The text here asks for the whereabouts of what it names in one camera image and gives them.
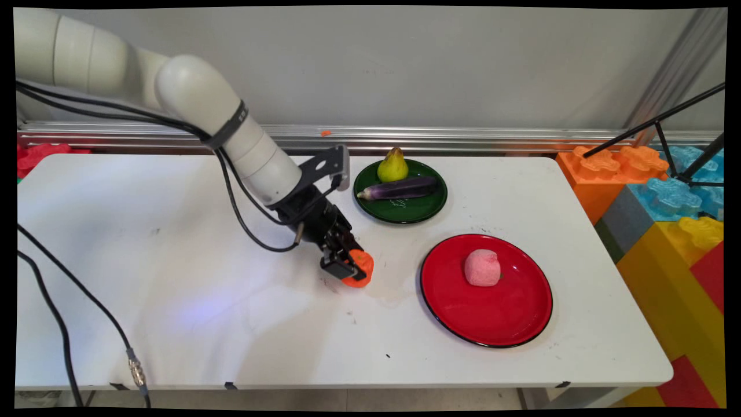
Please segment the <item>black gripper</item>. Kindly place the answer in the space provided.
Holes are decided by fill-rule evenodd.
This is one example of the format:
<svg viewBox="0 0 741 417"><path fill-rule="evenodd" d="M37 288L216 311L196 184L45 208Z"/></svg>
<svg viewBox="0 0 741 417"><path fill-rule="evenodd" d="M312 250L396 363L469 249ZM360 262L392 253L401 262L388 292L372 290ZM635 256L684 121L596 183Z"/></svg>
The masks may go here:
<svg viewBox="0 0 741 417"><path fill-rule="evenodd" d="M344 214L315 185L277 203L276 214L290 229L304 225L302 240L322 250L322 270L339 280L355 278L359 269L350 253L364 249L352 234Z"/></svg>

